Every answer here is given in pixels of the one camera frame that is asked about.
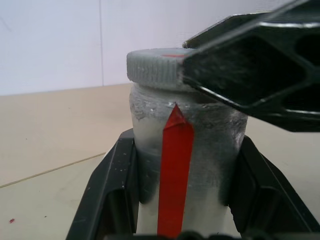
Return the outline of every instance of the jar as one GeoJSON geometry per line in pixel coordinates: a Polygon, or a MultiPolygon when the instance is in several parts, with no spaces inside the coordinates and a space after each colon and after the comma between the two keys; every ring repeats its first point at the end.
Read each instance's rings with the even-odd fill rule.
{"type": "Polygon", "coordinates": [[[226,201],[248,117],[197,92],[177,78],[177,64],[192,49],[130,52],[129,102],[138,158],[138,234],[156,234],[163,130],[177,104],[194,139],[182,231],[203,236],[222,231],[226,201]]]}

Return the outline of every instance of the red arrow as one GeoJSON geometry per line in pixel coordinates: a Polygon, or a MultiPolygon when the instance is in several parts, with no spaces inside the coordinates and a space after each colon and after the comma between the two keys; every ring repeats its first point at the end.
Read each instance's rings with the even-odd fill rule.
{"type": "Polygon", "coordinates": [[[194,129],[175,105],[163,130],[157,234],[182,229],[194,129]]]}

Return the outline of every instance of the beige table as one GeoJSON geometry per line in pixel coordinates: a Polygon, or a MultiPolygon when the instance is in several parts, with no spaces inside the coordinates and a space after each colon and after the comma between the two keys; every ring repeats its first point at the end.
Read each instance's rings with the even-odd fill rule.
{"type": "MultiPolygon", "coordinates": [[[[129,92],[125,84],[0,97],[1,240],[65,239],[93,169],[132,126],[129,92]]],[[[252,118],[246,134],[320,221],[320,134],[252,118]]],[[[225,232],[235,233],[230,214],[225,232]]]]}

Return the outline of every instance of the gray lid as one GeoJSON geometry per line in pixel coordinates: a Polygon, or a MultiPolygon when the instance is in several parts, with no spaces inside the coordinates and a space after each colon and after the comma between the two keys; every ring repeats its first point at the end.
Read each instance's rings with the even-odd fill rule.
{"type": "Polygon", "coordinates": [[[126,56],[127,76],[130,81],[148,87],[192,91],[177,76],[178,62],[191,51],[190,48],[158,48],[129,52],[126,56]]]}

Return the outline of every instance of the white wall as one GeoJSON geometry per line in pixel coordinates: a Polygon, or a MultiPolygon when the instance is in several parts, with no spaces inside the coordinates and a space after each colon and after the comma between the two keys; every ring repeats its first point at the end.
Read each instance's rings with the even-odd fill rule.
{"type": "Polygon", "coordinates": [[[128,82],[126,54],[289,0],[0,0],[0,95],[128,82]]]}

